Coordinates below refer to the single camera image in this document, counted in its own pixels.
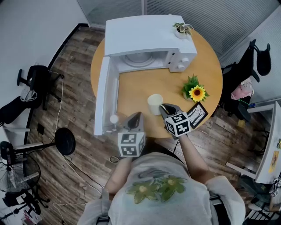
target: succulent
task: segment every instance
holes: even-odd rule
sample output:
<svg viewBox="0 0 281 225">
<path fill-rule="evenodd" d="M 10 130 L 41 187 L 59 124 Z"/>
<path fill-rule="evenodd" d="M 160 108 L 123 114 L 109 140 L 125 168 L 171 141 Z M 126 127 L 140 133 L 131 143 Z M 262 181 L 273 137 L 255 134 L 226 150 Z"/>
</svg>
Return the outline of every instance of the succulent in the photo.
<svg viewBox="0 0 281 225">
<path fill-rule="evenodd" d="M 174 23 L 173 27 L 177 29 L 178 32 L 182 34 L 191 35 L 191 26 L 185 23 Z"/>
</svg>

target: fan grille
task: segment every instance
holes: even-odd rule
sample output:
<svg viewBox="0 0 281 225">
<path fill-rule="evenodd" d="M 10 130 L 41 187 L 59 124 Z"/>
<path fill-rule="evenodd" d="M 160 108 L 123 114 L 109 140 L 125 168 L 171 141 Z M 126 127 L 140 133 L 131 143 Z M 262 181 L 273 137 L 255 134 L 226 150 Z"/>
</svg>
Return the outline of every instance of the fan grille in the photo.
<svg viewBox="0 0 281 225">
<path fill-rule="evenodd" d="M 17 193 L 29 190 L 39 181 L 41 175 L 38 163 L 31 157 L 21 157 L 11 166 L 0 164 L 0 190 L 8 193 Z"/>
</svg>

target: round wooden table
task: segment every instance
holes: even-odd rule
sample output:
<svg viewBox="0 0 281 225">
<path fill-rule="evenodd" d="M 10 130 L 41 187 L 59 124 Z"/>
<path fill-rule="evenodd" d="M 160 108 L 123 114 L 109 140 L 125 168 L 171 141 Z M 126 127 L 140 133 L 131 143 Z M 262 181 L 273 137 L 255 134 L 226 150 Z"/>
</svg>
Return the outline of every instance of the round wooden table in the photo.
<svg viewBox="0 0 281 225">
<path fill-rule="evenodd" d="M 223 77 L 219 60 L 209 43 L 196 31 L 192 32 L 197 56 L 184 72 L 170 73 L 168 68 L 150 69 L 121 73 L 119 78 L 119 93 L 117 111 L 130 116 L 136 112 L 144 114 L 144 129 L 146 135 L 154 138 L 171 137 L 164 129 L 161 116 L 154 116 L 148 109 L 147 99 L 152 94 L 163 96 L 164 103 L 178 105 L 187 112 L 195 103 L 184 99 L 181 89 L 188 76 L 197 75 L 199 83 L 210 95 L 201 102 L 207 110 L 207 117 L 197 126 L 202 125 L 215 111 L 223 88 Z M 97 47 L 91 65 L 91 83 L 95 96 L 104 56 L 104 39 Z"/>
</svg>

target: artificial flower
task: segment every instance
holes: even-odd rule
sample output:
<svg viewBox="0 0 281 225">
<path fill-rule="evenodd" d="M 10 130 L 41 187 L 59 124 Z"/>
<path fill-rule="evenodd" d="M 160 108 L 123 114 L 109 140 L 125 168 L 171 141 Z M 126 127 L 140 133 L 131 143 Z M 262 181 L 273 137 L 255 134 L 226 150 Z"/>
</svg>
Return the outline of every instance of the artificial flower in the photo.
<svg viewBox="0 0 281 225">
<path fill-rule="evenodd" d="M 189 91 L 189 95 L 193 101 L 199 102 L 204 99 L 206 91 L 203 87 L 196 85 L 196 87 L 192 88 Z"/>
</svg>

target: wooden floor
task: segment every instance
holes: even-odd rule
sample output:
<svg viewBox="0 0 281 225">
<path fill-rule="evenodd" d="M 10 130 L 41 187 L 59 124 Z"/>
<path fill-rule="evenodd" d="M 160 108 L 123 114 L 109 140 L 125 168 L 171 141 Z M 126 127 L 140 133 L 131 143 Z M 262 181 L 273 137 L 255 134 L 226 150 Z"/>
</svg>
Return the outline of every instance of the wooden floor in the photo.
<svg viewBox="0 0 281 225">
<path fill-rule="evenodd" d="M 58 120 L 58 128 L 68 127 L 76 138 L 76 150 L 67 159 L 74 164 L 76 172 L 89 184 L 101 190 L 94 183 L 96 180 L 105 185 L 115 165 L 110 163 L 109 157 L 117 155 L 114 137 L 94 137 L 94 115 L 96 98 L 90 83 L 90 66 L 94 52 L 104 38 L 104 33 L 89 28 L 81 28 L 66 44 L 52 68 L 53 71 L 65 76 L 63 103 Z M 54 92 L 61 95 L 62 81 L 58 81 Z M 60 103 L 52 96 L 49 97 L 47 111 L 42 108 L 34 110 L 31 121 L 31 132 L 28 141 L 49 143 L 54 139 L 54 131 Z M 260 158 L 255 157 L 247 149 L 256 147 L 261 149 L 264 142 L 253 129 L 265 128 L 263 117 L 254 113 L 251 123 L 245 128 L 237 127 L 238 119 L 228 117 L 227 113 L 219 109 L 189 137 L 198 151 L 202 154 L 211 170 L 217 175 L 225 175 L 236 187 L 239 174 L 225 166 L 226 162 L 240 167 L 256 170 Z M 45 127 L 44 135 L 37 132 L 37 124 Z M 171 138 L 156 139 L 156 142 L 173 150 L 175 142 Z M 176 154 L 183 158 L 178 145 Z M 50 198 L 48 209 L 42 210 L 43 223 L 48 225 L 61 224 L 61 216 L 53 203 L 87 203 L 99 197 L 99 193 L 89 187 L 79 178 L 72 168 L 65 162 L 55 147 L 50 147 L 32 156 L 41 168 L 40 185 L 43 196 Z M 244 191 L 239 193 L 247 203 L 251 196 Z M 75 225 L 81 216 L 84 206 L 68 205 L 59 207 L 68 225 Z"/>
</svg>

